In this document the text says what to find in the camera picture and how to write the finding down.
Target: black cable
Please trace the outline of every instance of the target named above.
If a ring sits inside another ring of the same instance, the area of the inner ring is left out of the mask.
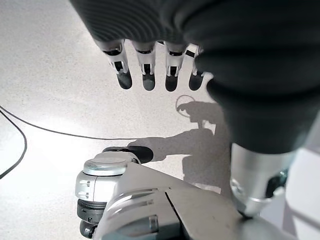
[[[195,53],[192,52],[192,51],[189,51],[187,50],[186,53],[185,53],[187,56],[189,57],[192,57],[194,58],[195,57]],[[45,127],[42,127],[42,126],[37,126],[37,125],[34,125],[30,122],[27,122],[23,119],[21,119],[20,117],[14,115],[13,113],[9,112],[7,109],[5,109],[3,106],[0,105],[0,109],[2,109],[4,112],[6,112],[7,114],[9,114],[10,116],[12,116],[13,118],[29,125],[29,126],[32,126],[34,128],[37,128],[37,129],[41,129],[41,130],[44,130],[44,131],[47,131],[47,132],[51,132],[51,133],[54,133],[54,134],[61,134],[61,135],[66,135],[66,136],[71,136],[71,137],[77,137],[77,138],[83,138],[83,139],[93,139],[93,140],[104,140],[104,141],[111,141],[111,140],[137,140],[137,139],[140,139],[140,138],[104,138],[104,137],[94,137],[94,136],[84,136],[84,135],[77,135],[77,134],[72,134],[72,133],[67,133],[67,132],[61,132],[61,131],[55,131],[55,130],[51,130],[51,129],[48,129],[48,128],[45,128]],[[23,152],[20,156],[20,158],[18,159],[18,161],[13,164],[11,167],[9,167],[6,171],[4,171],[1,175],[0,175],[0,179],[2,179],[4,176],[6,176],[8,173],[10,173],[16,166],[18,166],[20,164],[20,162],[22,161],[22,159],[24,158],[25,154],[26,154],[26,151],[27,151],[27,138],[26,138],[26,135],[24,134],[24,132],[13,122],[11,121],[10,118],[8,118],[8,116],[0,110],[0,113],[13,125],[15,126],[16,129],[18,129],[18,131],[21,133],[21,135],[23,136],[23,139],[24,139],[24,149],[23,149]]]
[[[11,167],[9,167],[7,170],[5,170],[1,175],[0,175],[0,179],[2,179],[3,177],[5,177],[8,173],[10,173],[13,169],[15,169],[16,166],[19,165],[19,163],[21,163],[22,159],[24,158],[26,151],[27,151],[27,147],[28,147],[28,143],[27,143],[27,138],[26,135],[24,134],[24,132],[13,122],[11,121],[11,119],[9,117],[7,117],[7,115],[4,114],[3,111],[0,110],[0,114],[2,114],[16,129],[18,129],[18,131],[21,133],[23,139],[24,139],[24,149],[23,152],[20,156],[20,158],[18,159],[18,161],[16,161],[15,164],[13,164]]]
[[[5,109],[1,105],[0,105],[0,109],[2,109],[4,112],[9,114],[10,116],[14,117],[15,119],[17,119],[17,120],[19,120],[19,121],[21,121],[21,122],[23,122],[23,123],[25,123],[27,125],[30,125],[30,126],[32,126],[34,128],[37,128],[37,129],[41,129],[41,130],[44,130],[44,131],[55,133],[55,134],[61,134],[61,135],[77,137],[77,138],[83,138],[83,139],[107,140],[107,141],[109,141],[109,140],[137,140],[137,139],[139,139],[139,138],[104,138],[104,137],[84,136],[84,135],[77,135],[77,134],[66,133],[66,132],[61,132],[61,131],[55,131],[55,130],[51,130],[51,129],[48,129],[48,128],[45,128],[45,127],[42,127],[42,126],[37,126],[37,125],[34,125],[34,124],[30,123],[30,122],[27,122],[27,121],[21,119],[20,117],[14,115],[13,113],[9,112],[7,109]]]

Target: speckled floor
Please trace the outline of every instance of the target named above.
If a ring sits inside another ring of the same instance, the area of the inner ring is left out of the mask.
[[[138,60],[126,42],[133,87],[123,90],[68,1],[0,4],[0,103],[45,128],[102,138],[46,132],[15,120],[28,149],[1,180],[1,239],[83,239],[76,214],[75,180],[83,163],[109,146],[145,145],[147,166],[229,196],[229,139],[205,78],[188,87],[192,59],[185,57],[177,89],[165,88],[164,46],[156,46],[156,87],[144,90]],[[177,111],[180,106],[184,111]],[[0,171],[23,150],[23,138],[0,117]]]

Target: silver metal joint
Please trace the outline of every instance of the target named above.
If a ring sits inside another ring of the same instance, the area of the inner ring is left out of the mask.
[[[185,57],[187,45],[165,42],[165,66],[168,77],[178,77]]]
[[[156,65],[156,42],[141,43],[132,41],[136,50],[139,66],[143,75],[155,74]]]
[[[233,202],[242,215],[258,215],[274,198],[285,193],[288,170],[296,153],[262,154],[233,143],[230,187]]]
[[[198,69],[195,64],[195,59],[200,53],[202,53],[202,51],[203,50],[199,46],[196,46],[196,50],[194,52],[194,57],[193,57],[193,65],[192,65],[192,75],[194,75],[194,76],[198,75]],[[201,77],[203,77],[205,75],[205,73],[201,72],[200,75],[201,75]]]
[[[126,74],[129,71],[127,54],[124,46],[125,40],[101,42],[94,40],[98,47],[105,53],[109,64],[116,74]]]

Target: silver robotic part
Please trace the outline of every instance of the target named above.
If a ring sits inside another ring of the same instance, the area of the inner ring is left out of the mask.
[[[294,240],[271,223],[242,220],[221,195],[128,163],[92,234],[94,240]]]
[[[111,67],[117,75],[128,73],[129,66],[124,46],[125,40],[114,40],[110,42],[102,42],[98,40],[94,41],[97,46],[106,54]]]
[[[196,67],[196,63],[195,63],[195,58],[202,52],[203,50],[199,47],[196,46],[196,50],[194,52],[194,57],[193,57],[193,65],[192,65],[192,75],[197,76],[198,75],[198,69]],[[201,72],[201,77],[203,77],[205,75],[204,72]]]
[[[75,195],[84,201],[107,203],[128,163],[138,163],[131,152],[103,152],[84,163],[75,184]]]
[[[285,193],[288,170],[296,153],[262,154],[232,144],[230,186],[233,202],[242,215],[258,215]]]
[[[156,65],[156,42],[136,42],[132,41],[132,45],[136,50],[139,66],[143,75],[155,74]]]
[[[165,67],[168,77],[178,77],[187,50],[187,44],[165,42]]]

